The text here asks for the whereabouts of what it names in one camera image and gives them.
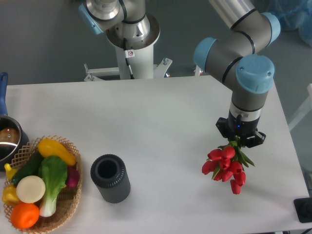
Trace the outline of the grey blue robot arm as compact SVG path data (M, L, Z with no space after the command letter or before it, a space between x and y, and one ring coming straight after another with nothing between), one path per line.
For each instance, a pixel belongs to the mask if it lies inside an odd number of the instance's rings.
M221 135L251 148L266 137L257 125L274 76L273 62L258 52L279 36L280 23L248 0L213 0L211 5L232 33L223 41L202 40L194 63L232 91L229 115L216 123ZM121 79L156 77L153 55L160 28L146 12L145 1L85 0L79 13L95 34L105 33L115 47Z

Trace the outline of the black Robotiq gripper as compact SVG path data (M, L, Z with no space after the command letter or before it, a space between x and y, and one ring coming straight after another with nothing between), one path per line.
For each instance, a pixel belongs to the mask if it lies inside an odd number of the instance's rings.
M253 148L264 143L266 135L257 132L257 125L260 117L246 121L242 115L234 116L229 112L228 119L220 117L216 127L221 135L229 141L240 137L240 147Z

